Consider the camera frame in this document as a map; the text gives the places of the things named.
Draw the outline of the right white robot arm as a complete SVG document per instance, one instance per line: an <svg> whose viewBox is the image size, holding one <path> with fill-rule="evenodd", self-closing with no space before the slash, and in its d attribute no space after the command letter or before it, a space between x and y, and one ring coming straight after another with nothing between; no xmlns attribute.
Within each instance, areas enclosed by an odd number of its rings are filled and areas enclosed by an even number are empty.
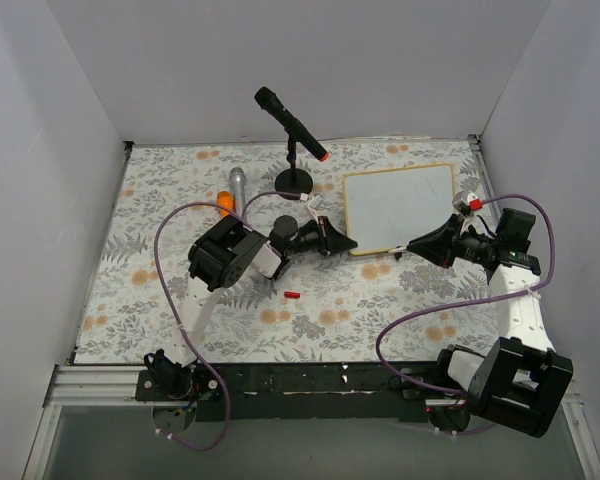
<svg viewBox="0 0 600 480"><path fill-rule="evenodd" d="M484 235L452 214L407 249L443 268L457 259L481 266L491 295L499 299L494 346L485 356L460 346L444 349L432 373L434 389L449 398L464 390L470 414L539 438L567 390L573 364L556 353L533 289L541 274L538 259L528 252L535 220L506 209L494 234Z"/></svg>

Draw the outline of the yellow framed whiteboard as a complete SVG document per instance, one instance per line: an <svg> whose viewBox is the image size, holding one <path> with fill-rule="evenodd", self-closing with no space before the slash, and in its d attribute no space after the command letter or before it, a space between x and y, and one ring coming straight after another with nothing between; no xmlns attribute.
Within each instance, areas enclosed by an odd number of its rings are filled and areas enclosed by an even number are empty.
<svg viewBox="0 0 600 480"><path fill-rule="evenodd" d="M387 253L445 223L453 212L455 172L449 163L356 172L342 180L350 253Z"/></svg>

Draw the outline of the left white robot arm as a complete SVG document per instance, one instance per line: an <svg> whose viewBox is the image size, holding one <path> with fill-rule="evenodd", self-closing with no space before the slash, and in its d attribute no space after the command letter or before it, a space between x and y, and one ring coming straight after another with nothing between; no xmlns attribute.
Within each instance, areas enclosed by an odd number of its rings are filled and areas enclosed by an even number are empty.
<svg viewBox="0 0 600 480"><path fill-rule="evenodd" d="M338 231L325 216L304 225L289 215L278 217L268 236L233 216L216 223L192 245L188 253L187 293L177 307L175 332L164 347L145 356L154 384L173 400L194 391L191 364L194 351L220 297L250 268L268 280L284 274L295 254L317 252L324 257L348 252L358 243Z"/></svg>

